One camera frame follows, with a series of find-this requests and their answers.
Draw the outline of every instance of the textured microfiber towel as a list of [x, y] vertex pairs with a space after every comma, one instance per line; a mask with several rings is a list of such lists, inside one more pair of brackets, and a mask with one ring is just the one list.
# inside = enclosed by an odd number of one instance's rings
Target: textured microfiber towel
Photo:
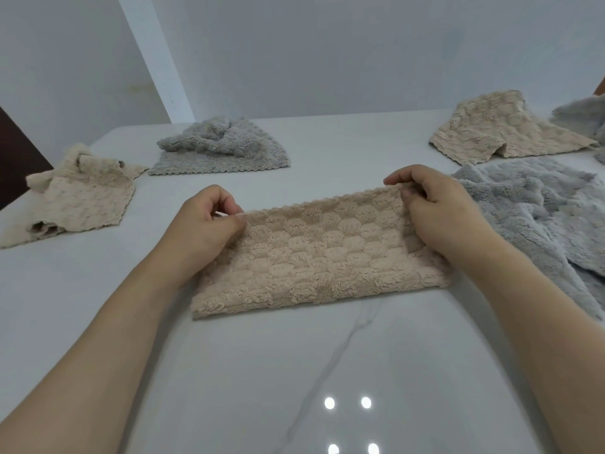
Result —
[[242, 239], [202, 271], [193, 318], [444, 287], [450, 265], [389, 186], [246, 214]]
[[[605, 146], [605, 94], [582, 98], [555, 108], [550, 122], [593, 138], [601, 146]], [[605, 164], [605, 148], [595, 154], [595, 159]]]
[[289, 167], [282, 145], [245, 118], [216, 117], [157, 142], [164, 150], [149, 175], [211, 174]]
[[27, 176], [29, 202], [0, 234], [0, 248], [119, 224], [134, 194], [133, 179], [146, 170], [75, 144], [56, 169]]
[[557, 154], [597, 144], [532, 114], [518, 90], [492, 92], [460, 102], [430, 143], [461, 165], [486, 162], [494, 154]]
[[489, 224], [593, 318], [605, 308], [605, 186], [550, 157], [466, 165], [454, 178]]

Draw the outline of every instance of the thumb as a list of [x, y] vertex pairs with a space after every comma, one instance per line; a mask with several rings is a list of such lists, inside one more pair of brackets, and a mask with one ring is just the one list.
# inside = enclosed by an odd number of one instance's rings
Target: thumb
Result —
[[401, 188], [401, 198], [410, 213], [415, 213], [428, 205], [428, 201], [414, 188]]
[[212, 221], [214, 235], [223, 243], [230, 242], [239, 237], [246, 228], [246, 217], [238, 213], [216, 218]]

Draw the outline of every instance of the towel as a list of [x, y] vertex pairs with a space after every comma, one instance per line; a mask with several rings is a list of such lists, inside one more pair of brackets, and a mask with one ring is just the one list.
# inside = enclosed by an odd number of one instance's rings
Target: towel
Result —
[[519, 90], [492, 92], [460, 102], [430, 143], [461, 165], [486, 162], [494, 154], [557, 154], [597, 144], [532, 114]]
[[[593, 138], [601, 146], [605, 146], [605, 94], [582, 98], [555, 108], [550, 122]], [[605, 148], [595, 154], [595, 159], [605, 164]]]
[[216, 117], [157, 142], [164, 150], [149, 175], [281, 169], [290, 161], [279, 142], [245, 118]]
[[247, 213], [239, 241], [200, 276], [193, 318], [445, 287], [450, 266], [388, 186]]
[[551, 157], [466, 165], [454, 178], [489, 224], [591, 317], [605, 308], [605, 186]]
[[75, 144], [56, 169], [27, 176], [29, 202], [0, 234], [0, 248], [119, 224], [134, 194], [133, 179], [146, 170]]

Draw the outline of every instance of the table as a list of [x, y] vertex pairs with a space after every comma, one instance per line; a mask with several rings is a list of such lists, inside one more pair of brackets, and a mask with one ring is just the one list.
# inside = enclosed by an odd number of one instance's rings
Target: table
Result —
[[[255, 121], [291, 168], [144, 175], [120, 226], [0, 251], [0, 418], [65, 353], [182, 202], [221, 184], [246, 210], [382, 185], [398, 167], [458, 166], [427, 144], [450, 110]], [[96, 155], [151, 166], [187, 125], [124, 127]], [[559, 156], [605, 174], [590, 153]], [[26, 196], [0, 212], [0, 226]], [[489, 306], [450, 289], [191, 320], [185, 289], [160, 332], [128, 453], [540, 453], [552, 438]], [[333, 398], [333, 409], [325, 407]], [[372, 406], [363, 408], [362, 397]]]

